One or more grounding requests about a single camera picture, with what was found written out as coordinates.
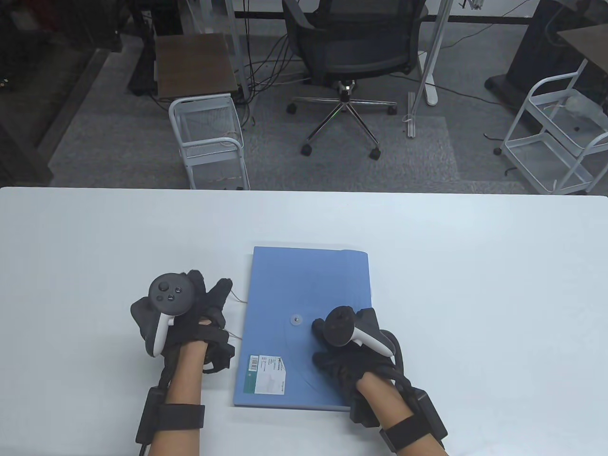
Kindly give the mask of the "person's right hand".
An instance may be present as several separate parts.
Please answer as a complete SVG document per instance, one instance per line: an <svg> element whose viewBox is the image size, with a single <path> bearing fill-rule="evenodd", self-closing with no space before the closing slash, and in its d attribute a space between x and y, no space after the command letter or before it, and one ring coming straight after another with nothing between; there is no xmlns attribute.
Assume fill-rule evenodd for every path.
<svg viewBox="0 0 608 456"><path fill-rule="evenodd" d="M315 319L311 331L324 347L313 354L313 365L335 382L350 409L350 419L365 428L379 427L357 384L365 373L391 379L397 371L392 360L397 348L380 329L373 308L355 311L351 306L339 306L325 319Z"/></svg>

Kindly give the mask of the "person's left hand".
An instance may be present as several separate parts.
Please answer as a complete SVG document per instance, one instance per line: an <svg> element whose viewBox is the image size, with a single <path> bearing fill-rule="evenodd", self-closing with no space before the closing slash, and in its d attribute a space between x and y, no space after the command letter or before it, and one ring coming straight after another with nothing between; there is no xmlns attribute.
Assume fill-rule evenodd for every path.
<svg viewBox="0 0 608 456"><path fill-rule="evenodd" d="M228 369L235 348L228 341L222 311L232 286L232 280L222 278L207 290L198 270L154 279L148 294L130 307L147 354L167 358L189 342L204 342L204 373Z"/></svg>

